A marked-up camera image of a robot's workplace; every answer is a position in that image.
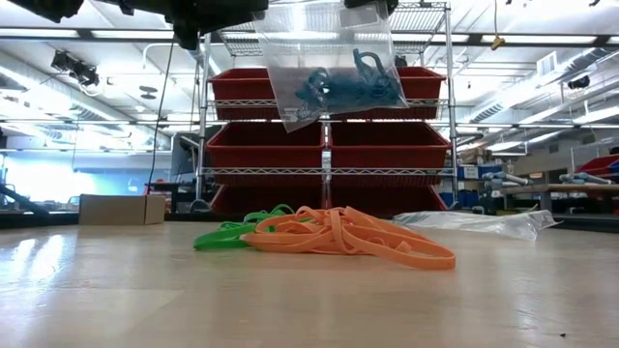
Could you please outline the blue rubber band bunch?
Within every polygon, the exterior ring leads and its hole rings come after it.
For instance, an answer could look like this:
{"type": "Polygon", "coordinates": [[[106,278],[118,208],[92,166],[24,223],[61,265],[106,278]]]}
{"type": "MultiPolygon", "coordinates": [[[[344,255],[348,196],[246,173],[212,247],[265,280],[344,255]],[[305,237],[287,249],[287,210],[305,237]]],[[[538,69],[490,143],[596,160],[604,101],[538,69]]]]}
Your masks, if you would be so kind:
{"type": "Polygon", "coordinates": [[[352,71],[316,68],[309,74],[295,91],[305,109],[334,114],[406,106],[395,71],[387,70],[378,54],[354,48],[352,58],[352,71]]]}

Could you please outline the orange rubber band bunch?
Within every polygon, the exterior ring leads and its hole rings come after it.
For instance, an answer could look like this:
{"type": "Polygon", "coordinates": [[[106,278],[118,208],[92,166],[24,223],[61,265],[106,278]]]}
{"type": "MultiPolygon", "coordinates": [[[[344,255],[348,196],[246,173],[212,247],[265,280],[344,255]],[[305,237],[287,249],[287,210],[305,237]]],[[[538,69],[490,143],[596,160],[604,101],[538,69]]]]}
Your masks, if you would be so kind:
{"type": "Polygon", "coordinates": [[[261,251],[371,255],[419,270],[452,270],[453,251],[412,230],[350,206],[266,218],[242,240],[261,251]]]}

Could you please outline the small cardboard box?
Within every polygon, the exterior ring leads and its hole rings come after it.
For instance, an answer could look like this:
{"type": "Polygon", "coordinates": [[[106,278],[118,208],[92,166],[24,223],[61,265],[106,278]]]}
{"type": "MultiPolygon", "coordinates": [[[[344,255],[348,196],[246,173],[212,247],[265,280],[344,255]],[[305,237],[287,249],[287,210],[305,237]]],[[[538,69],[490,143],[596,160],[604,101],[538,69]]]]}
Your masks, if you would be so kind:
{"type": "Polygon", "coordinates": [[[164,222],[166,201],[157,195],[80,196],[80,225],[149,225],[164,222]]]}

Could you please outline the clear plastic zip bag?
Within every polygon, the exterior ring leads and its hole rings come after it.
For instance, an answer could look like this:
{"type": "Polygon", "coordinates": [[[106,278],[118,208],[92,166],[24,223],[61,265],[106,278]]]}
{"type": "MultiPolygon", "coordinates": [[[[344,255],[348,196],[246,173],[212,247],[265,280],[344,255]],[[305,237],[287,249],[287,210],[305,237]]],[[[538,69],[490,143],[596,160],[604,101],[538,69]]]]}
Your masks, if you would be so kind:
{"type": "Polygon", "coordinates": [[[506,216],[424,211],[399,214],[393,217],[392,222],[409,229],[478,232],[532,242],[537,240],[542,230],[558,224],[548,210],[506,216]]]}
{"type": "Polygon", "coordinates": [[[354,48],[378,54],[400,81],[389,16],[387,0],[278,0],[255,14],[254,30],[287,131],[342,114],[308,111],[295,91],[316,68],[352,71],[354,48]]]}

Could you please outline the white ceiling air vent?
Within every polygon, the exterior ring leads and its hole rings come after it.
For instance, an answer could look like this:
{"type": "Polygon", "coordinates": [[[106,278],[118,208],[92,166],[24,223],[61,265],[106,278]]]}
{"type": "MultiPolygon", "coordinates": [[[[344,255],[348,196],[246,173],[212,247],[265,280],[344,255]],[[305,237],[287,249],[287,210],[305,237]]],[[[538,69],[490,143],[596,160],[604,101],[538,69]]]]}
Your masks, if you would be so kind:
{"type": "Polygon", "coordinates": [[[557,55],[555,51],[548,53],[536,62],[536,73],[538,78],[542,78],[553,73],[557,68],[557,55]]]}

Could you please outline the green rubber band bunch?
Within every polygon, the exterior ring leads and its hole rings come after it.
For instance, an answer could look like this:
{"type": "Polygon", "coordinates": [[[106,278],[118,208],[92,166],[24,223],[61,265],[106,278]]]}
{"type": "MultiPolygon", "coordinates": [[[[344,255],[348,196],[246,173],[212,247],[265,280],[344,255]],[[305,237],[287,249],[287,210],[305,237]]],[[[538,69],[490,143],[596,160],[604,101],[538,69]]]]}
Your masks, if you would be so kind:
{"type": "Polygon", "coordinates": [[[193,249],[205,251],[248,247],[249,245],[241,237],[253,232],[258,222],[266,218],[292,215],[293,213],[294,210],[288,205],[279,204],[270,212],[249,213],[241,222],[225,221],[214,232],[197,237],[193,241],[193,249]]]}

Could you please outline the blue labelled box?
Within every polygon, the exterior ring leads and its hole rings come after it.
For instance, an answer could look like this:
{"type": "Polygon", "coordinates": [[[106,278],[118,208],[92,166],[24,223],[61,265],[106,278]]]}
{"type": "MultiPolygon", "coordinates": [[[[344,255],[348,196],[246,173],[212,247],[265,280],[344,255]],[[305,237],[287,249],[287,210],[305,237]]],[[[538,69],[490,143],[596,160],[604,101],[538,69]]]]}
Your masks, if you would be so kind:
{"type": "Polygon", "coordinates": [[[461,180],[482,180],[487,173],[496,171],[494,166],[465,165],[457,169],[457,177],[461,180]]]}

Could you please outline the red plastic bin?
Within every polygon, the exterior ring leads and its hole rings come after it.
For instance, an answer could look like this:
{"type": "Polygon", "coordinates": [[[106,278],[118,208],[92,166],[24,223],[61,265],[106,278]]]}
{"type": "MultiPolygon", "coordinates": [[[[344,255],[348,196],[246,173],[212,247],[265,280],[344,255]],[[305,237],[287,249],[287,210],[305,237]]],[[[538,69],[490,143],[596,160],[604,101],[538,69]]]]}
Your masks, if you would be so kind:
{"type": "Polygon", "coordinates": [[[402,118],[435,119],[438,106],[430,104],[439,99],[441,85],[446,77],[423,67],[400,68],[398,74],[405,97],[422,104],[404,110],[402,118]]]}
{"type": "Polygon", "coordinates": [[[451,143],[426,123],[333,123],[334,168],[439,169],[451,143]]]}
{"type": "Polygon", "coordinates": [[[222,121],[280,117],[266,68],[236,68],[210,79],[217,117],[222,121]]]}
{"type": "Polygon", "coordinates": [[[229,123],[205,145],[213,168],[318,168],[325,147],[322,127],[288,133],[281,123],[229,123]]]}
{"type": "Polygon", "coordinates": [[[279,204],[285,204],[294,211],[301,206],[320,209],[323,205],[322,188],[222,186],[213,198],[211,209],[223,215],[246,215],[272,210],[279,204]]]}
{"type": "Polygon", "coordinates": [[[350,206],[363,213],[381,218],[391,218],[403,213],[447,209],[442,198],[432,187],[332,187],[330,203],[333,207],[350,206]]]}

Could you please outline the blue storage bin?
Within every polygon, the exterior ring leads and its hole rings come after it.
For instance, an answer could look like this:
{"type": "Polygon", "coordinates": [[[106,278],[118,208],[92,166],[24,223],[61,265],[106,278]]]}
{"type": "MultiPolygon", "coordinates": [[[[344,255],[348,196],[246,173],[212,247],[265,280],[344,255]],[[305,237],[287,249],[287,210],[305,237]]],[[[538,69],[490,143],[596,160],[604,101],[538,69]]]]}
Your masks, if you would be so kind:
{"type": "MultiPolygon", "coordinates": [[[[454,198],[451,192],[440,192],[439,196],[447,208],[454,205],[454,198]]],[[[479,204],[479,193],[475,190],[460,190],[457,193],[457,202],[462,209],[470,209],[479,204]]]]}

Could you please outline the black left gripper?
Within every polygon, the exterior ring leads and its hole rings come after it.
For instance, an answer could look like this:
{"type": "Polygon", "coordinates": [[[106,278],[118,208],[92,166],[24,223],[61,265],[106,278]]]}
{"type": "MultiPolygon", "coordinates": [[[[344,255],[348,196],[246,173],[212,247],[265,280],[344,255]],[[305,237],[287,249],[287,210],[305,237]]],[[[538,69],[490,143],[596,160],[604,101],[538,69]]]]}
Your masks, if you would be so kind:
{"type": "MultiPolygon", "coordinates": [[[[35,15],[60,23],[77,15],[86,0],[8,0],[35,15]]],[[[197,39],[226,27],[252,21],[266,11],[269,0],[95,0],[116,6],[123,15],[136,11],[162,15],[172,25],[177,43],[196,50],[197,39]]]]}

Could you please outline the grey cabinet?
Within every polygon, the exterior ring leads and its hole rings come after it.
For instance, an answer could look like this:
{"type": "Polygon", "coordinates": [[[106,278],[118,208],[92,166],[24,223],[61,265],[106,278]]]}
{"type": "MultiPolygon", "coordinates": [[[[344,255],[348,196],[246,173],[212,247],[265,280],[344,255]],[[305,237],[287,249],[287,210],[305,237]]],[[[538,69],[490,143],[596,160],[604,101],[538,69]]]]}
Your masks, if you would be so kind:
{"type": "Polygon", "coordinates": [[[169,179],[180,182],[194,176],[198,151],[198,134],[180,131],[172,136],[169,179]]]}

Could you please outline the red storage bin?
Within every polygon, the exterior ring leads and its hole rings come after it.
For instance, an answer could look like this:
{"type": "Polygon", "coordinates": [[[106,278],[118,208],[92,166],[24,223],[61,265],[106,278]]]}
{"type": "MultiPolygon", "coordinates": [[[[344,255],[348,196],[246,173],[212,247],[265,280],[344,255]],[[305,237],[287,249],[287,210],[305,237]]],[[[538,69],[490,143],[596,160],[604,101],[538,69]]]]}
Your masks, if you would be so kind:
{"type": "Polygon", "coordinates": [[[617,161],[619,161],[619,155],[594,158],[582,164],[575,172],[584,172],[598,177],[608,176],[611,174],[612,164],[617,161]]]}

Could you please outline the wooden workbench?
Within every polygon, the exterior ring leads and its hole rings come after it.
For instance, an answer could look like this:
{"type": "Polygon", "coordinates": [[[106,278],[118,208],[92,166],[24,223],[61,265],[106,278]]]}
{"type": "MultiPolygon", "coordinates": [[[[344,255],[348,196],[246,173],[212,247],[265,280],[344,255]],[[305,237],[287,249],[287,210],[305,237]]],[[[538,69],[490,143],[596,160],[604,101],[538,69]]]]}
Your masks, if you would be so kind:
{"type": "Polygon", "coordinates": [[[538,193],[540,195],[540,208],[552,211],[551,194],[553,192],[587,193],[600,195],[605,202],[610,203],[613,197],[619,197],[619,185],[584,185],[584,184],[543,184],[533,186],[520,186],[500,189],[504,195],[522,193],[538,193]]]}

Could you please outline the pale blue padded tube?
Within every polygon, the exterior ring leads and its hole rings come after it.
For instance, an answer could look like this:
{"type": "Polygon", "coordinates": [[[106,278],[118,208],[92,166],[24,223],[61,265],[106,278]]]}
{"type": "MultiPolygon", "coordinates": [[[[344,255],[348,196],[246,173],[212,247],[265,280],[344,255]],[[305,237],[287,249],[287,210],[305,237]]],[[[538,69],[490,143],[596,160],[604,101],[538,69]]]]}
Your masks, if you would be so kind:
{"type": "Polygon", "coordinates": [[[499,171],[487,172],[482,175],[487,189],[502,189],[511,187],[531,186],[533,182],[529,179],[519,178],[515,175],[499,171]]]}
{"type": "Polygon", "coordinates": [[[612,185],[613,182],[598,176],[590,175],[586,172],[561,174],[559,180],[563,184],[574,185],[612,185]]]}

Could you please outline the black ceiling spotlight cluster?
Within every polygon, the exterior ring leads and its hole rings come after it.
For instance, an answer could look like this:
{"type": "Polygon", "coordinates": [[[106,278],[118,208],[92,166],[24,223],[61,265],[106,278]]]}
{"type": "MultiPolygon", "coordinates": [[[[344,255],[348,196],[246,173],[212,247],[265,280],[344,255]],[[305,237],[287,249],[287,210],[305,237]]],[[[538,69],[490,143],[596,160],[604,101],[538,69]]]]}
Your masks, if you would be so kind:
{"type": "Polygon", "coordinates": [[[97,68],[74,58],[67,51],[56,50],[50,66],[59,73],[67,73],[69,77],[75,79],[81,86],[98,86],[100,78],[97,68]]]}

